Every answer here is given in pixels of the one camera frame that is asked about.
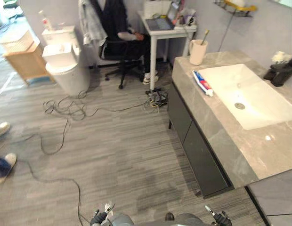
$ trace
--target toilet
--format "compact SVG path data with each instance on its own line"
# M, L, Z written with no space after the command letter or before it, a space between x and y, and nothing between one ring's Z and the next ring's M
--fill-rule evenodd
M90 73L84 65L75 26L66 26L55 31L44 30L42 36L47 43L42 54L47 62L47 72L72 97L87 91Z

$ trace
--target shoe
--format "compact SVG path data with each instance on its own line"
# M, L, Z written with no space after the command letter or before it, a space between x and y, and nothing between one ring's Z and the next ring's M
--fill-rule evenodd
M9 163L10 170L4 177L0 178L0 184L3 183L6 180L7 176L10 174L12 168L14 167L16 163L17 156L14 153L10 153L10 154L7 154L4 159L6 160L7 163Z
M157 70L155 71L155 76L154 76L154 82L157 82L159 80L159 76L157 76L158 72ZM150 73L145 73L144 74L144 80L143 80L144 85L150 84Z
M5 134L10 129L10 124L8 122L3 122L0 124L0 136Z
M156 75L156 76L154 77L154 82L157 82L158 80L159 80L159 76ZM148 79L148 78L145 77L144 80L143 80L143 84L144 84L144 85L148 85L148 84L150 84L150 78Z

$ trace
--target sink drain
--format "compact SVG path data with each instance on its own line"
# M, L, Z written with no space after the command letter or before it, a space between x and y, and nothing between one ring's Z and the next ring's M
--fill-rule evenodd
M235 104L235 107L238 108L238 109L240 109L240 110L245 109L245 106L243 104L241 104L241 103L236 103Z

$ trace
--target wall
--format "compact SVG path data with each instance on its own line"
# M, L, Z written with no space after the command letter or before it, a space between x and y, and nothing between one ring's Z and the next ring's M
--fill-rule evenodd
M41 17L38 14L40 10L45 12L53 26L57 26L59 23L65 23L65 25L75 25L76 33L82 45L82 32L78 18L78 0L18 0L18 2L23 9L32 30L44 46L46 43L41 35L44 27L41 23ZM98 0L98 2L101 6L104 6L105 0ZM137 11L143 10L143 2L143 0L124 0L124 3L128 9L128 21L137 31L139 30L139 18ZM163 49L158 49L158 57L162 57ZM84 47L83 50L87 56L89 65L93 65L94 63L97 65L116 63L115 61L111 62L99 59L97 55L97 46L92 48Z
M272 64L271 57L276 51L292 54L292 8L282 6L270 0L247 0L258 6L253 18L234 17L225 37L221 51L240 49L265 68ZM219 49L231 15L213 4L213 0L186 0L186 7L197 12L198 35L208 35L208 52ZM184 40L170 42L169 59L182 54ZM286 83L292 88L292 77Z

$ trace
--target mug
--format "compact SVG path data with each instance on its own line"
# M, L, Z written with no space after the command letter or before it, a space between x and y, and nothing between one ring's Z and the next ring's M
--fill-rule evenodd
M203 62L203 57L206 54L208 42L203 40L192 40L189 45L190 63L193 65L200 65Z

